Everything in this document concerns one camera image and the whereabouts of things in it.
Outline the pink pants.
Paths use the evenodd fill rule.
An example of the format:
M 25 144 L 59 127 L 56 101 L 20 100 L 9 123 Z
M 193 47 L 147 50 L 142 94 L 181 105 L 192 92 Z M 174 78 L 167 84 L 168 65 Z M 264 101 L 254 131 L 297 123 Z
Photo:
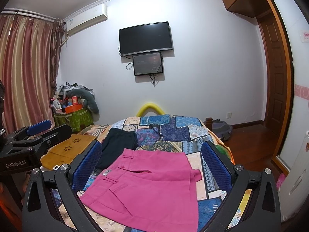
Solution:
M 94 212 L 142 231 L 197 231 L 196 183 L 185 153 L 125 149 L 81 196 Z

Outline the green storage bag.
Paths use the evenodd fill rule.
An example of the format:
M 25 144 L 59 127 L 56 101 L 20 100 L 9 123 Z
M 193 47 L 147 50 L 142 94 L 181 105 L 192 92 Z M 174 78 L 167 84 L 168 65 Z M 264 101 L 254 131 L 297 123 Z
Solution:
M 69 114 L 54 113 L 53 116 L 56 127 L 67 124 L 72 128 L 73 133 L 78 133 L 84 128 L 93 125 L 92 114 L 86 108 L 82 108 Z

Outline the orange box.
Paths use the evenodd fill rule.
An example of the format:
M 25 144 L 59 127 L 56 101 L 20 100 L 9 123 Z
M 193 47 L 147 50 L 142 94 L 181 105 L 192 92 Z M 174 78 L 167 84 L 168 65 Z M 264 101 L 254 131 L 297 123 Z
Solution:
M 79 111 L 82 108 L 83 108 L 82 104 L 70 105 L 65 107 L 65 113 L 70 114 L 72 112 Z

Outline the white cabinet door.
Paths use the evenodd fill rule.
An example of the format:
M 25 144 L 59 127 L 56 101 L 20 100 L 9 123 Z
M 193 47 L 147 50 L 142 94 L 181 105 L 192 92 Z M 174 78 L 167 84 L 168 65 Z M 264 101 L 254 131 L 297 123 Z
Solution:
M 295 216 L 308 197 L 308 156 L 307 131 L 292 169 L 278 189 L 281 222 Z

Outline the pink slipper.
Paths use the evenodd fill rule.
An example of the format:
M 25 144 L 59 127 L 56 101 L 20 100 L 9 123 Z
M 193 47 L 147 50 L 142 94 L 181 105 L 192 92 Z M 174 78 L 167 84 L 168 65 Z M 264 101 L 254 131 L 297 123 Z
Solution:
M 281 187 L 282 183 L 285 181 L 286 176 L 284 173 L 281 173 L 277 179 L 276 182 L 276 188 L 279 190 L 279 188 Z

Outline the grey plush pillow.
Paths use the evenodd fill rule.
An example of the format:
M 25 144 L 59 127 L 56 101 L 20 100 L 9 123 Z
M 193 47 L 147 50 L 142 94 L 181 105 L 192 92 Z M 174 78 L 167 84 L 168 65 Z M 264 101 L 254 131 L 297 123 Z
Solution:
M 66 93 L 67 97 L 73 97 L 77 96 L 81 99 L 83 99 L 83 106 L 87 107 L 93 114 L 99 114 L 99 109 L 97 106 L 97 103 L 95 101 L 94 96 L 85 89 L 73 89 L 70 91 L 67 91 Z

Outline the dark navy pants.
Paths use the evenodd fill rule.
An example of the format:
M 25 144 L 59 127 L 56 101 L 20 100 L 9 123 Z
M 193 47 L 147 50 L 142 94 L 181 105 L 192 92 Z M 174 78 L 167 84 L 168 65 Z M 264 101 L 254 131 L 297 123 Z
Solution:
M 134 131 L 111 128 L 103 140 L 102 154 L 95 168 L 105 170 L 115 162 L 124 149 L 135 150 L 137 147 L 138 139 Z

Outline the striped red gold curtain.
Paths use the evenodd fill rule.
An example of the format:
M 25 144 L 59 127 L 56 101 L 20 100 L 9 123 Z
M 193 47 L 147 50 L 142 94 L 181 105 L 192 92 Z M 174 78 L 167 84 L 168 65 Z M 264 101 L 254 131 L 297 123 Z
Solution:
M 53 121 L 50 100 L 57 87 L 64 22 L 1 15 L 2 119 L 8 133 Z

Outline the orange fleece blanket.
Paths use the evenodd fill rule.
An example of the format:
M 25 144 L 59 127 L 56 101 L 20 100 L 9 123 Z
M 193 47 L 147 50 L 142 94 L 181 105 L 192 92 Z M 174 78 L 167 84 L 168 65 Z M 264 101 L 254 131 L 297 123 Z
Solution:
M 217 150 L 221 153 L 221 154 L 224 154 L 226 155 L 229 160 L 232 162 L 232 164 L 235 164 L 235 161 L 234 161 L 234 157 L 233 157 L 233 154 L 230 150 L 229 147 L 227 147 L 223 141 L 221 141 L 219 139 L 219 137 L 217 137 L 210 129 L 206 128 L 207 131 L 210 133 L 210 136 L 212 137 L 213 139 L 213 143 L 215 145 L 215 147 L 217 148 Z

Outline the grey backpack on floor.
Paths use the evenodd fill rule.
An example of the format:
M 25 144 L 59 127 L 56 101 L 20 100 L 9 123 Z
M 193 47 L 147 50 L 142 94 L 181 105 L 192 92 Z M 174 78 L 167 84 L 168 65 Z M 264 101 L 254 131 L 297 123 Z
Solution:
M 233 127 L 219 119 L 213 120 L 212 132 L 219 137 L 222 141 L 227 141 L 232 134 Z

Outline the blue patchwork bedspread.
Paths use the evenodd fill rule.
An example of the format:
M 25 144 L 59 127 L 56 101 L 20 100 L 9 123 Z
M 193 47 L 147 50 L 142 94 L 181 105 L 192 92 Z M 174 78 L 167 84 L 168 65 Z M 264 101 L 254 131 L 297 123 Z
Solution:
M 197 230 L 201 231 L 226 196 L 226 192 L 219 189 L 201 155 L 202 144 L 205 141 L 213 142 L 204 123 L 197 118 L 184 116 L 135 116 L 112 125 L 90 125 L 77 135 L 95 136 L 102 144 L 111 128 L 134 131 L 138 139 L 137 150 L 184 152 L 190 165 L 201 171 L 202 180 L 197 183 L 199 210 Z

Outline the yellow foam tube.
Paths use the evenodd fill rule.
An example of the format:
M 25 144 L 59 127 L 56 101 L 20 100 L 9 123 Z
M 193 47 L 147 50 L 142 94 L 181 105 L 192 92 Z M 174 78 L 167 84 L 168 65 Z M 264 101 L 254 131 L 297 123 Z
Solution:
M 165 112 L 156 104 L 154 103 L 146 103 L 144 104 L 139 111 L 137 112 L 136 116 L 141 117 L 144 115 L 144 113 L 148 110 L 154 110 L 158 115 L 164 115 Z

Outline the brown wooden door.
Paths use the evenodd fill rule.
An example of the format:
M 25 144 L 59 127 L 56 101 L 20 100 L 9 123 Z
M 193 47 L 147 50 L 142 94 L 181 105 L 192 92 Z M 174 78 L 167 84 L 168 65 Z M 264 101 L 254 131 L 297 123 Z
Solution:
M 276 135 L 285 131 L 290 114 L 290 45 L 282 21 L 272 10 L 257 17 L 267 61 L 267 106 L 265 125 Z

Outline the white air conditioner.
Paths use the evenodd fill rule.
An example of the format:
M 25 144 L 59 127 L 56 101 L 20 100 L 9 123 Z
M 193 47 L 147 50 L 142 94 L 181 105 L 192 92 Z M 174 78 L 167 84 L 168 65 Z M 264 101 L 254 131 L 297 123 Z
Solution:
M 107 6 L 99 4 L 74 16 L 69 17 L 66 22 L 66 33 L 72 36 L 89 27 L 107 20 Z

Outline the wooden bed post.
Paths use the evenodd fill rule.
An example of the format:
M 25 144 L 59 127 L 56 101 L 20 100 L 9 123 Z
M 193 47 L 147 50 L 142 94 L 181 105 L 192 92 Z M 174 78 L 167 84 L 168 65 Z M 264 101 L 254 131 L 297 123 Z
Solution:
M 205 125 L 210 131 L 212 131 L 212 128 L 213 128 L 213 119 L 212 119 L 211 117 L 205 118 L 204 125 Z

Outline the small black wall monitor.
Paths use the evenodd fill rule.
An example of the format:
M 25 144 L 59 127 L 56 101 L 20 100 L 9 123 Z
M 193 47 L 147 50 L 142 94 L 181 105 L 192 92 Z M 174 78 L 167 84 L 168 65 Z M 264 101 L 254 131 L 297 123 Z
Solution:
M 135 76 L 163 73 L 161 52 L 134 55 L 132 60 Z

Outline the wall mounted black television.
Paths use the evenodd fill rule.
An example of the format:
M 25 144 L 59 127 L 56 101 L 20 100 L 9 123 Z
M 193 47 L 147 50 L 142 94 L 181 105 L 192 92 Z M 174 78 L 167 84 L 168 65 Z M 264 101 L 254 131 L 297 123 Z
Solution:
M 123 57 L 173 49 L 168 21 L 123 28 L 118 34 L 119 50 Z

